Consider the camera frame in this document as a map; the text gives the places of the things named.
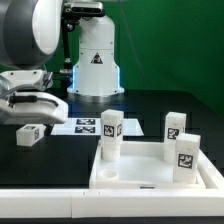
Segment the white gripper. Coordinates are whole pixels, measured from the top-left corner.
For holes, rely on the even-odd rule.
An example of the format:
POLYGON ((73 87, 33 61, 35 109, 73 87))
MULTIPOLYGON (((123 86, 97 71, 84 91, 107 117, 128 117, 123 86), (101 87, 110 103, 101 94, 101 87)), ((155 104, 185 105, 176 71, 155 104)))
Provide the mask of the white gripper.
POLYGON ((0 99, 0 124, 63 124, 68 104, 48 93, 16 92, 0 99))

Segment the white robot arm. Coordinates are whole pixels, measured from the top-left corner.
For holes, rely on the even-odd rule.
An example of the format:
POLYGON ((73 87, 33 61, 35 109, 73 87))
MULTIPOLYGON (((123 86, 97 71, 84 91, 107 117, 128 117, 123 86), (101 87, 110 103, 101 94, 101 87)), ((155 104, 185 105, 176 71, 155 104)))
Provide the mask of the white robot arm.
POLYGON ((124 93, 114 61, 115 26, 95 0, 0 0, 0 124, 56 124, 69 107, 46 92, 43 65, 63 45, 70 96, 108 101, 124 93))

